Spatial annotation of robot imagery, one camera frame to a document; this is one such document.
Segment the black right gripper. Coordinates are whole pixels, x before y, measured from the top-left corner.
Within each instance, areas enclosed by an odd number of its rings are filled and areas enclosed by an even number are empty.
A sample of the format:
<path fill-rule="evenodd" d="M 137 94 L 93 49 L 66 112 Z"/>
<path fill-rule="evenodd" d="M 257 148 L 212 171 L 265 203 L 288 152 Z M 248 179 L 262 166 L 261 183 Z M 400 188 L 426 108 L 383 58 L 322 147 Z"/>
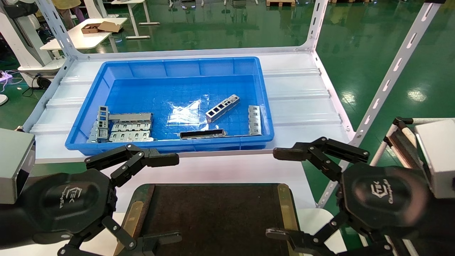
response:
<path fill-rule="evenodd" d="M 332 156 L 354 163 L 342 173 Z M 370 246 L 334 253 L 325 242 L 350 220 L 363 230 L 385 230 L 415 226 L 426 212 L 431 190 L 420 170 L 399 166 L 377 167 L 367 162 L 370 152 L 326 137 L 291 148 L 273 149 L 273 157 L 284 161 L 309 161 L 331 181 L 340 181 L 343 209 L 314 235 L 290 229 L 268 228 L 270 239 L 286 240 L 296 253 L 312 256 L 391 256 L 392 246 L 376 241 Z"/>

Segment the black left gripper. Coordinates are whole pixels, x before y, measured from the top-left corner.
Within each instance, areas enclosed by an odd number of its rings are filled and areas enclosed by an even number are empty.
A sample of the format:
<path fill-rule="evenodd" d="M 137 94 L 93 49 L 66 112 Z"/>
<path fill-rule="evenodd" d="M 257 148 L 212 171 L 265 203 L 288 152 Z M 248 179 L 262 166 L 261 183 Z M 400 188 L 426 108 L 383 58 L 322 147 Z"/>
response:
<path fill-rule="evenodd" d="M 127 144 L 86 158 L 88 170 L 83 173 L 40 177 L 18 199 L 18 241 L 52 244 L 67 235 L 73 238 L 60 248 L 59 256 L 97 256 L 80 250 L 80 246 L 106 228 L 124 246 L 119 256 L 156 256 L 161 245 L 182 241 L 181 233 L 137 240 L 131 237 L 112 219 L 117 202 L 115 187 L 124 185 L 144 167 L 176 166 L 179 162 L 176 153 L 161 154 L 155 148 Z M 121 166 L 111 178 L 99 172 L 117 164 Z"/>

